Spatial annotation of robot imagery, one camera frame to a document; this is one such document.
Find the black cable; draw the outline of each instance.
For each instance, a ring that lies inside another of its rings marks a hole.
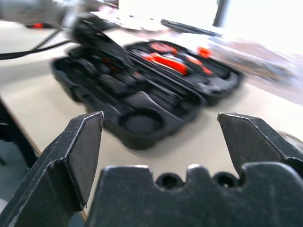
[[[1,60],[9,60],[9,59],[21,58],[23,56],[26,56],[26,55],[29,55],[29,54],[32,54],[32,53],[38,53],[38,52],[42,52],[42,51],[48,51],[48,50],[50,50],[52,48],[56,48],[56,47],[65,45],[65,44],[67,44],[69,42],[70,41],[67,40],[67,41],[63,41],[63,42],[57,43],[57,44],[50,45],[50,46],[45,47],[45,48],[31,50],[31,51],[21,51],[21,52],[13,52],[13,53],[2,53],[2,54],[0,54],[0,61]]]
[[[42,52],[42,51],[47,51],[47,50],[50,50],[52,48],[56,48],[56,47],[62,46],[64,44],[67,44],[69,41],[63,41],[63,42],[60,42],[60,43],[57,43],[57,44],[53,44],[53,45],[50,45],[48,47],[39,49],[41,46],[45,45],[47,42],[49,42],[51,39],[53,39],[59,33],[60,33],[59,30],[51,33],[47,38],[45,38],[42,42],[40,42],[38,45],[34,46],[29,51],[12,52],[12,53],[1,53],[0,54],[0,60],[9,60],[9,59],[21,58],[21,57],[24,57],[24,56],[26,56],[28,54],[38,53],[38,52]]]

